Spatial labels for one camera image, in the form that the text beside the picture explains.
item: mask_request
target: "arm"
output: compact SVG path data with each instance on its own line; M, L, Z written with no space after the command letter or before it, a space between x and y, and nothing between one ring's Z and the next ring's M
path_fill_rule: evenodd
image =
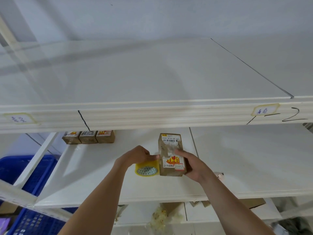
M80 205L58 235L110 235L128 167L158 158L159 155L150 155L148 150L137 146L116 159L111 171Z
M186 176L200 183L227 235L275 235L198 157L180 150L175 153L188 159L191 171Z

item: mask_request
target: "person's right hand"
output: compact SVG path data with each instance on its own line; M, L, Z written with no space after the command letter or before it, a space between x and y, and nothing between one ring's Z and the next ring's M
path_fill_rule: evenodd
M174 153L188 160L191 170L187 168L187 173L185 175L190 179L202 184L213 173L212 170L194 154L180 149L176 149Z

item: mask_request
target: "handwritten label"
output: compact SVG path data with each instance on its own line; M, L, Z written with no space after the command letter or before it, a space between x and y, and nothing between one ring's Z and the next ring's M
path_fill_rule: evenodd
M264 116L264 115L275 114L279 106L280 106L279 103L257 106L253 109L251 116L259 116L259 115Z
M4 116L12 123L15 124L36 124L37 122L28 113L12 113L4 114Z

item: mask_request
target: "handwritten number 2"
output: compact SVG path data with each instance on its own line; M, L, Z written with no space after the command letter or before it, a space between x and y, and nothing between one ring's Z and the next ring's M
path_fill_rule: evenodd
M282 122L288 122L288 121L294 121L294 120L307 120L307 119L294 119L294 120L290 120L292 117L296 116L296 115L299 114L299 112L300 112L300 110L299 110L298 108L292 107L292 109L296 109L298 112L297 112L295 115L293 115L293 116L291 116L291 117L289 117L289 118L287 118L287 119L282 120Z

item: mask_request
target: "forearm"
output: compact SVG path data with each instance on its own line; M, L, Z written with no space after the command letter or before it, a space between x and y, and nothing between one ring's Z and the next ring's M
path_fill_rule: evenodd
M116 160L103 181L80 205L59 235L110 235L127 166Z
M265 223L208 170L201 182L227 235L270 235L274 234Z

